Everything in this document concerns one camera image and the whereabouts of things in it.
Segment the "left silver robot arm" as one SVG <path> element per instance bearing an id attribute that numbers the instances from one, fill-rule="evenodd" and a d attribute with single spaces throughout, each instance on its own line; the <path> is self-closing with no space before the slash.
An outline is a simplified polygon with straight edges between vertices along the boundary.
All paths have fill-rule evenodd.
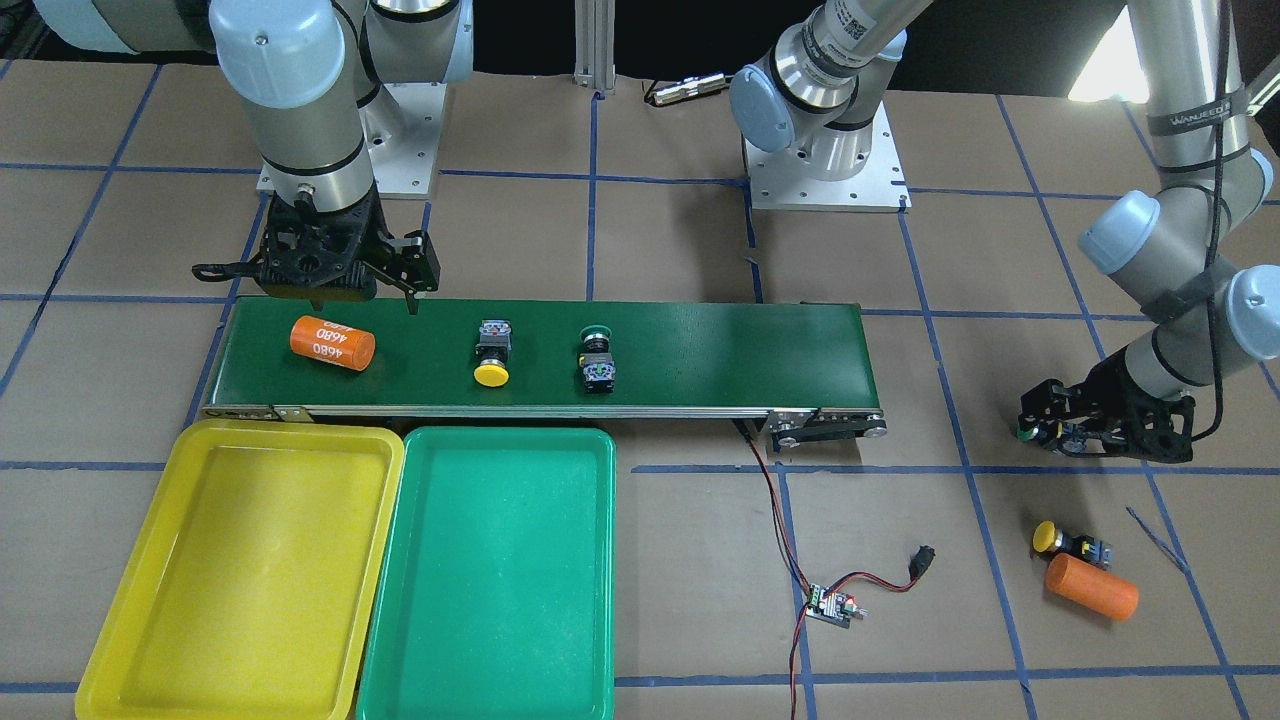
<path id="1" fill-rule="evenodd" d="M 827 1 L 730 82 L 735 122 L 762 152 L 812 151 L 859 133 L 881 104 L 923 1 Z M 1074 386 L 1021 396 L 1018 438 L 1069 457 L 1188 462 L 1193 389 L 1222 391 L 1277 356 L 1277 268 L 1239 269 L 1220 249 L 1274 186 L 1251 146 L 1226 1 L 1130 1 L 1149 97 L 1147 136 L 1160 190 L 1124 193 L 1080 236 L 1096 269 L 1139 304 L 1151 331 Z"/>

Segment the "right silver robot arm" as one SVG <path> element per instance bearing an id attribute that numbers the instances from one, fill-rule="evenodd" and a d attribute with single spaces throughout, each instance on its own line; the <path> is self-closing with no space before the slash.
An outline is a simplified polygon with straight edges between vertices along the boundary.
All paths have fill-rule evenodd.
<path id="1" fill-rule="evenodd" d="M 381 196 L 424 196 L 444 92 L 474 69 L 470 1 L 40 1 L 50 29 L 99 53 L 206 51 L 237 92 L 270 191 L 253 256 L 197 264 L 202 282 L 251 279 L 275 299 L 365 302 L 381 286 L 410 313 L 439 288 L 424 229 L 397 236 Z"/>

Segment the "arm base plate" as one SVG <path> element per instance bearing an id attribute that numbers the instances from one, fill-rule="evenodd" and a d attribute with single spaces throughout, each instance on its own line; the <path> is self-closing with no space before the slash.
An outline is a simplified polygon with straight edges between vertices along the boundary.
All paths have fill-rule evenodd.
<path id="1" fill-rule="evenodd" d="M 339 74 L 324 90 L 241 94 L 262 156 L 261 190 L 321 211 L 353 206 L 376 188 L 393 199 L 425 197 L 435 169 L 445 87 L 380 88 L 364 109 Z"/>
<path id="2" fill-rule="evenodd" d="M 896 213 L 911 206 L 884 106 L 855 131 L 818 129 L 804 145 L 742 155 L 756 210 Z"/>

